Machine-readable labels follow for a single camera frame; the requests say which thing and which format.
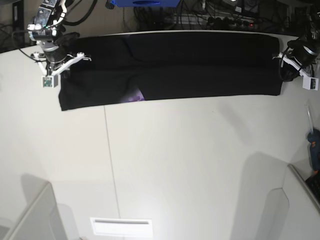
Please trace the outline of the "blue plastic box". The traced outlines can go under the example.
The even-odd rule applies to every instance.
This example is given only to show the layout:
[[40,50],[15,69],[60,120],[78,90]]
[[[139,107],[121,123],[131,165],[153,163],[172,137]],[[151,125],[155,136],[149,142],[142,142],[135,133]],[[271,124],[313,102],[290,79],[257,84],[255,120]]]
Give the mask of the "blue plastic box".
[[125,7],[176,7],[180,0],[111,0],[120,8]]

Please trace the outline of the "blue hot glue gun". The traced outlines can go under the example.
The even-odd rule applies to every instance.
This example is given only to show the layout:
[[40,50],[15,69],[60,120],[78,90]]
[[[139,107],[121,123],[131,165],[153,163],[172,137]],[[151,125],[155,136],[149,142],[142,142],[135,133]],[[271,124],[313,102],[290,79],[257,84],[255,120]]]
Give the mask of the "blue hot glue gun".
[[316,173],[320,171],[320,130],[314,126],[311,109],[308,104],[305,105],[309,132],[306,136],[309,142],[309,164]]

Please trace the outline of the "black T-shirt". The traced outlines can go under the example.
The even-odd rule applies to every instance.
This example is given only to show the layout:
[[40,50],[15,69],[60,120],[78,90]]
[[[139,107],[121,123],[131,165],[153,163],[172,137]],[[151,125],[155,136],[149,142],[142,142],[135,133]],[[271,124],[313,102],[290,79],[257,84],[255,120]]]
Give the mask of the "black T-shirt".
[[178,31],[78,39],[58,95],[63,111],[126,102],[278,96],[279,40],[264,34]]

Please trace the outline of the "black keyboard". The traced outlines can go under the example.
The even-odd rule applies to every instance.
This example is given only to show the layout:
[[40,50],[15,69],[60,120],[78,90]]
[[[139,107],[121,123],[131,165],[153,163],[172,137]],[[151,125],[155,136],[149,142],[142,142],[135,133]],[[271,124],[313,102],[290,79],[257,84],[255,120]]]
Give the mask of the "black keyboard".
[[320,202],[320,174],[318,173],[309,177],[305,182],[313,193],[314,197],[318,202]]

